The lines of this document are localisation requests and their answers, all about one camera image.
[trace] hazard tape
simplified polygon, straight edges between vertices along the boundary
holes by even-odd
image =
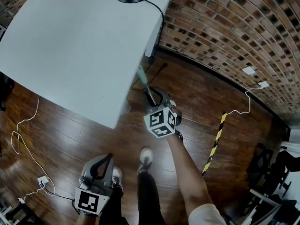
[[[214,143],[214,146],[212,147],[212,150],[210,152],[210,157],[208,158],[208,161],[203,169],[203,172],[202,172],[202,176],[205,175],[207,169],[209,168],[210,164],[211,164],[211,161],[212,161],[212,158],[216,152],[216,149],[217,149],[217,146],[218,146],[218,142],[219,142],[219,139],[220,139],[220,136],[222,134],[222,130],[223,130],[223,125],[224,125],[224,121],[226,119],[226,116],[227,116],[227,113],[226,112],[223,112],[223,115],[222,115],[222,119],[221,119],[221,123],[220,123],[220,126],[219,126],[219,129],[217,131],[217,136],[216,136],[216,139],[215,139],[215,143]]]

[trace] green object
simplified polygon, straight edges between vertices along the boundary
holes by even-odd
[[[137,74],[141,80],[141,83],[146,85],[148,83],[148,79],[147,79],[144,69],[141,65],[139,65],[139,68],[137,69]]]

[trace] black cable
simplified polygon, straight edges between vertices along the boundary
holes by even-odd
[[[149,4],[152,4],[153,6],[155,6],[159,11],[160,11],[160,13],[161,13],[161,16],[162,16],[162,18],[163,18],[163,21],[162,21],[162,27],[161,27],[161,30],[160,30],[160,33],[159,33],[159,36],[158,36],[158,43],[157,43],[157,46],[156,46],[156,48],[155,48],[155,50],[154,50],[154,55],[153,56],[155,56],[156,55],[156,52],[157,52],[157,50],[158,50],[158,46],[159,46],[159,42],[160,42],[160,39],[161,39],[161,35],[162,35],[162,33],[163,33],[163,29],[164,29],[164,26],[165,26],[165,16],[164,16],[164,13],[163,13],[163,11],[156,5],[156,4],[154,4],[153,2],[150,2],[150,1],[148,1],[148,0],[144,0],[145,2],[147,2],[147,3],[149,3]]]
[[[72,203],[73,208],[75,209],[75,211],[76,211],[78,214],[80,214],[79,211],[78,211],[78,210],[76,209],[76,207],[74,206],[75,199],[68,198],[68,197],[63,197],[63,196],[60,196],[60,195],[58,195],[58,194],[56,194],[56,193],[52,193],[52,192],[50,192],[50,191],[46,188],[46,186],[45,186],[42,182],[41,182],[41,184],[43,185],[43,188],[46,189],[46,191],[47,191],[48,193],[53,194],[53,195],[58,196],[58,197],[61,197],[61,198],[65,198],[65,199],[71,200],[71,203]]]
[[[161,14],[162,19],[163,19],[163,21],[162,21],[162,23],[161,23],[160,33],[159,33],[159,36],[158,36],[157,46],[154,48],[154,54],[151,56],[151,57],[154,57],[154,56],[156,55],[157,50],[158,50],[158,46],[159,46],[159,42],[160,42],[160,39],[161,39],[161,35],[162,35],[162,33],[163,33],[163,29],[164,29],[164,26],[165,26],[165,16],[164,16],[163,11],[162,11],[156,4],[154,4],[153,2],[150,2],[150,1],[148,1],[148,0],[144,0],[144,1],[147,2],[147,3],[149,3],[149,4],[152,4],[153,6],[155,6],[155,7],[160,11],[160,14]],[[149,65],[149,67],[146,69],[145,73],[148,71],[148,69],[151,67],[151,65],[152,65],[152,64]],[[130,87],[130,89],[132,89],[133,86],[134,86],[139,80],[140,80],[140,78],[138,78],[138,79],[132,84],[132,86]]]
[[[159,74],[165,67],[167,67],[167,66],[168,66],[168,64],[165,62],[165,63],[161,66],[161,68],[157,71],[157,73],[155,74],[155,76],[151,79],[151,81],[150,81],[148,84],[150,85],[150,83],[153,82],[153,80],[158,76],[158,74]]]
[[[78,215],[80,215],[79,211],[76,209],[76,207],[74,206],[74,202],[75,202],[75,199],[72,200],[72,206],[73,208],[75,209],[75,211],[78,213]]]
[[[182,143],[183,143],[183,136],[182,136],[181,132],[178,131],[178,130],[176,130],[175,133],[178,135],[178,137],[180,138],[180,140],[181,140]]]
[[[73,200],[72,198],[68,198],[68,197],[63,197],[63,196],[60,196],[60,195],[58,195],[58,194],[54,194],[54,193],[52,193],[52,192],[50,192],[46,187],[44,187],[44,189],[46,189],[46,191],[48,192],[48,193],[51,193],[51,194],[53,194],[53,195],[55,195],[55,196],[58,196],[58,197],[62,197],[62,198],[65,198],[65,199],[68,199],[68,200]]]

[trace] person's arm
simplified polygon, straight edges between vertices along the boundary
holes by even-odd
[[[180,138],[176,135],[167,136],[172,152],[179,188],[182,193],[187,216],[197,207],[212,203],[206,183],[197,166],[190,157]]]
[[[75,225],[95,225],[96,217],[90,217],[80,213]]]

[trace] shoe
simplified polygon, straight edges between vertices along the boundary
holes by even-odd
[[[118,167],[113,167],[113,171],[112,171],[112,188],[121,188],[122,191],[123,191],[122,171]]]
[[[144,148],[140,154],[141,165],[138,170],[138,174],[141,172],[148,172],[153,162],[153,151],[151,148]]]

